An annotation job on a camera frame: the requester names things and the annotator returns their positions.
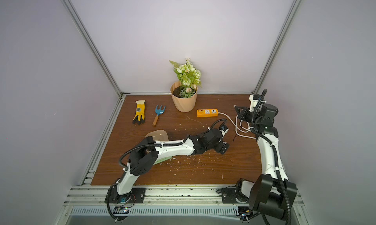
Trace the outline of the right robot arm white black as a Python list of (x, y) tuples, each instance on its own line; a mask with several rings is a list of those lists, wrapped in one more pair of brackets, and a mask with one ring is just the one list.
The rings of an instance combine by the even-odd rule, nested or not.
[(292, 222), (292, 205), (297, 195), (296, 184), (289, 181), (279, 154), (279, 134), (274, 118), (279, 110), (266, 103), (261, 94), (251, 95), (250, 107), (237, 107), (238, 119), (249, 124), (248, 130), (255, 135), (260, 156), (261, 174), (253, 183), (240, 179), (236, 184), (235, 199), (248, 203), (251, 212), (256, 211), (268, 224), (267, 216)]

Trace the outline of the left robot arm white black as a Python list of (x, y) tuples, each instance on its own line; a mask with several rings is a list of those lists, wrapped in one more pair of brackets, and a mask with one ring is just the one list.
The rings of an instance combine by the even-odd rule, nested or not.
[(175, 141), (158, 141), (152, 137), (144, 138), (139, 144), (126, 151), (118, 163), (123, 175), (116, 181), (115, 189), (119, 196), (128, 195), (138, 177), (150, 171), (153, 165), (175, 156), (202, 155), (213, 149), (225, 154), (229, 148), (223, 138), (228, 132), (227, 119), (215, 121), (205, 132), (188, 135)]

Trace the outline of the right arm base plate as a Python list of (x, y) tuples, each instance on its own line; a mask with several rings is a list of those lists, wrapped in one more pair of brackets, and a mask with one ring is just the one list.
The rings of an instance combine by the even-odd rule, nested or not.
[(257, 192), (250, 191), (249, 196), (245, 196), (241, 191), (237, 191), (235, 187), (225, 187), (218, 190), (221, 195), (222, 203), (226, 204), (249, 204), (251, 200), (255, 200), (258, 196)]

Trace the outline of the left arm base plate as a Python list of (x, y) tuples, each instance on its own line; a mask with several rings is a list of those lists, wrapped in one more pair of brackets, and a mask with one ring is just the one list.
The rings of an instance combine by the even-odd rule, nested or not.
[(145, 195), (146, 195), (145, 188), (132, 188), (132, 190), (129, 193), (120, 195), (117, 192), (117, 187), (113, 186), (109, 188), (106, 194), (105, 203), (108, 203), (108, 204), (143, 203)]

